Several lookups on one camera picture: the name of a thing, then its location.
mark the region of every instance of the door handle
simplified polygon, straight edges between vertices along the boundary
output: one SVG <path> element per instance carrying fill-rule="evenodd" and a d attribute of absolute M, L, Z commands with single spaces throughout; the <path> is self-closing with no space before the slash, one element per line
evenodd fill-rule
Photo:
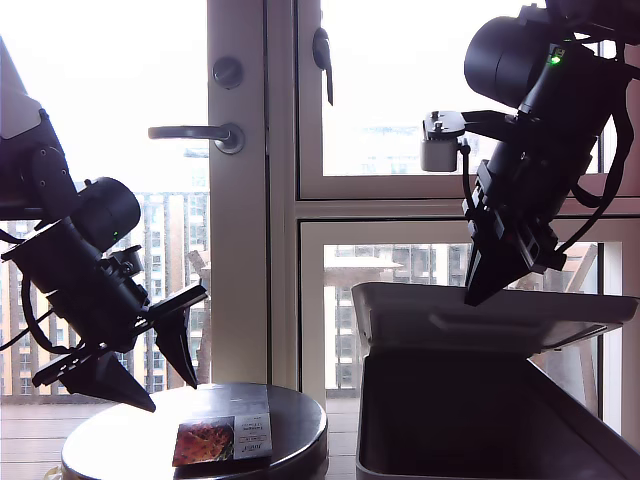
<path fill-rule="evenodd" d="M 329 34 L 320 27 L 313 35 L 313 61 L 327 74 L 327 100 L 333 106 L 333 69 L 331 68 L 331 48 Z"/>
<path fill-rule="evenodd" d="M 213 125 L 182 125 L 149 128 L 149 138 L 193 138 L 213 140 L 222 153 L 234 155 L 244 148 L 245 138 L 242 129 L 235 123 L 225 123 L 219 127 Z"/>

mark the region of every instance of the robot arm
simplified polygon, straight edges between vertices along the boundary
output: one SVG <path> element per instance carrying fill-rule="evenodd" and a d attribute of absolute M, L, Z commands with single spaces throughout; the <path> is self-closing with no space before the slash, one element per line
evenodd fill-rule
<path fill-rule="evenodd" d="M 624 47 L 640 43 L 640 11 L 619 1 L 627 10 L 615 16 L 611 5 L 601 12 L 600 3 L 549 0 L 548 9 L 523 7 L 518 18 L 489 21 L 467 50 L 465 76 L 474 91 L 516 112 L 434 112 L 424 122 L 426 170 L 455 170 L 456 137 L 465 131 L 499 141 L 491 160 L 478 168 L 473 193 L 468 174 L 463 175 L 463 209 L 473 240 L 465 297 L 470 305 L 529 272 L 561 270 L 564 252 L 615 198 L 634 139 L 626 90 L 640 79 L 640 70 L 625 64 Z M 575 33 L 592 37 L 577 40 Z M 616 58 L 596 56 L 583 44 L 604 39 L 616 41 Z M 618 147 L 598 197 L 580 188 L 578 180 L 612 116 Z M 463 163 L 468 172 L 468 153 Z M 570 192 L 595 211 L 558 247 L 549 224 Z"/>
<path fill-rule="evenodd" d="M 58 355 L 33 383 L 60 380 L 70 393 L 154 411 L 148 393 L 114 352 L 131 350 L 140 333 L 154 328 L 162 354 L 195 388 L 186 328 L 189 307 L 206 291 L 193 285 L 151 305 L 145 289 L 132 279 L 142 270 L 140 247 L 105 255 L 140 221 L 135 195 L 111 178 L 87 180 L 85 186 L 76 191 L 49 117 L 27 95 L 0 38 L 0 220 L 40 220 L 35 234 L 24 240 L 0 231 L 0 240 L 16 244 L 1 257 L 23 273 L 29 332 Z M 42 332 L 31 306 L 32 283 L 51 305 L 45 316 L 55 313 L 80 335 L 77 347 L 54 346 Z"/>

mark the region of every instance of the trash can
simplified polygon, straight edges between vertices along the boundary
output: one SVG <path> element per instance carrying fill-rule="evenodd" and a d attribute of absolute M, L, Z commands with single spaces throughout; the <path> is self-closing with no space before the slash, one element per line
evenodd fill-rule
<path fill-rule="evenodd" d="M 638 300 L 361 284 L 357 478 L 638 479 L 640 456 L 529 357 L 619 327 Z"/>

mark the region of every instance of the sky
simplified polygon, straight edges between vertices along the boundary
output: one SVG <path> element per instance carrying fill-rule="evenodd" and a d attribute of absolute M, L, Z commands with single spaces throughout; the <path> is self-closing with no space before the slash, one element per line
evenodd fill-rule
<path fill-rule="evenodd" d="M 151 141 L 147 128 L 206 124 L 206 34 L 205 0 L 0 0 L 0 35 L 76 181 L 179 189 L 176 162 L 207 142 Z"/>
<path fill-rule="evenodd" d="M 322 26 L 329 34 L 334 83 L 334 106 L 323 104 L 325 174 L 346 173 L 345 164 L 358 157 L 366 162 L 359 152 L 367 149 L 360 144 L 369 140 L 354 141 L 362 127 L 419 127 L 433 110 L 509 111 L 469 88 L 464 58 L 480 27 L 498 16 L 517 17 L 522 4 L 323 0 Z M 413 140 L 416 158 L 419 130 Z M 484 141 L 491 151 L 494 142 Z"/>

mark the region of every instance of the white door frame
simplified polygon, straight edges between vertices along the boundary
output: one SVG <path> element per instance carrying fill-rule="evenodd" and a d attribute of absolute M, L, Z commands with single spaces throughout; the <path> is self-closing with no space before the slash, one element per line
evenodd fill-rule
<path fill-rule="evenodd" d="M 263 2 L 209 0 L 209 123 L 233 122 L 246 144 L 225 155 L 211 142 L 212 377 L 216 383 L 268 380 L 267 184 Z M 225 90 L 213 64 L 237 58 L 244 78 Z"/>

